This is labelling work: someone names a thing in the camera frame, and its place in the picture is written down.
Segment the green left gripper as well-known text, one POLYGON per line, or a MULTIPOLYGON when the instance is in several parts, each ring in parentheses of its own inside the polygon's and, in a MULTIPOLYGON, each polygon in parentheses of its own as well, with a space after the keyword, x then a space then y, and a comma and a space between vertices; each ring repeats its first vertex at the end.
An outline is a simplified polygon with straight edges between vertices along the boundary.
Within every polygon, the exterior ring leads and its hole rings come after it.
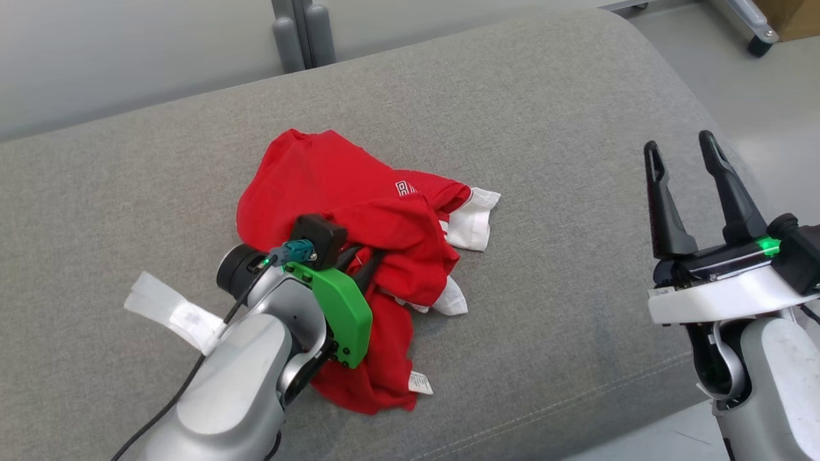
POLYGON ((384 259, 384 253, 372 253, 349 277, 345 272, 360 249, 351 245, 342 251, 337 269, 316 270, 293 262, 284 266, 284 273, 306 287, 308 312, 320 315, 325 338, 336 344, 336 360, 350 369, 360 366, 369 348, 373 315, 365 296, 384 259))

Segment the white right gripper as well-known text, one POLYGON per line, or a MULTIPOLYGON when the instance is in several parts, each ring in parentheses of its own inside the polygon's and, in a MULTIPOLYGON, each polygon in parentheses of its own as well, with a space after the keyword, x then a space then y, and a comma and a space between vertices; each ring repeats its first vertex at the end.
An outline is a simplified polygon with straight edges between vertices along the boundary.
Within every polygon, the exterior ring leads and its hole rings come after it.
POLYGON ((818 265, 799 267, 807 284, 785 274, 780 240, 765 236, 767 224, 715 135, 703 129, 699 144, 723 210, 723 238, 726 244, 743 245, 718 245, 697 252, 697 242, 686 231, 669 190, 669 174, 659 146, 654 141, 645 143, 653 256, 665 260, 656 266, 656 286, 648 291, 653 322, 723 321, 817 300, 818 265))

